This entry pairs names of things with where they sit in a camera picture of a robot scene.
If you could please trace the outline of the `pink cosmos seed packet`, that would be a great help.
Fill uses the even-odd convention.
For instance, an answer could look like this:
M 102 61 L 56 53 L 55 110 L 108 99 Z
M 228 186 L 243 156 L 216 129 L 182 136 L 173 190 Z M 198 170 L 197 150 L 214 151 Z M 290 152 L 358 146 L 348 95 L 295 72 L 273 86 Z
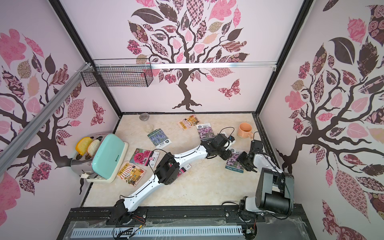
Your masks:
M 210 123 L 197 125 L 197 131 L 201 140 L 210 139 L 215 136 Z

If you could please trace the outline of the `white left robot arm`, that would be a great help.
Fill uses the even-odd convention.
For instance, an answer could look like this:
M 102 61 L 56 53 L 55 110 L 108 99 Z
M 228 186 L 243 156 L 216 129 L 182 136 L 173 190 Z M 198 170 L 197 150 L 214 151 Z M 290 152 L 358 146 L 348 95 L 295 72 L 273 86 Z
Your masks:
M 158 188 L 172 184 L 177 178 L 181 168 L 194 161 L 215 158 L 219 156 L 223 160 L 228 160 L 232 156 L 229 150 L 236 142 L 233 136 L 218 134 L 184 153 L 175 154 L 165 153 L 153 175 L 141 187 L 127 197 L 122 197 L 116 202 L 114 208 L 106 221 L 106 225 L 112 226 L 122 222 L 122 218 L 131 218 L 134 211 L 140 204 Z

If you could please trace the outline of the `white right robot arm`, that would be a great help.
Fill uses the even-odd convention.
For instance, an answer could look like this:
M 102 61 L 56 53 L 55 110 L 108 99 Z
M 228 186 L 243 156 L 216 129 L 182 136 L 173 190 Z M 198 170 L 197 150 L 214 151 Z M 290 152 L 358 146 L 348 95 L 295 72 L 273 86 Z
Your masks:
M 256 218 L 269 214 L 279 220 L 291 216 L 294 210 L 294 177 L 284 173 L 263 151 L 261 141 L 251 141 L 250 150 L 237 158 L 244 170 L 259 173 L 255 196 L 244 197 L 240 201 L 241 216 Z

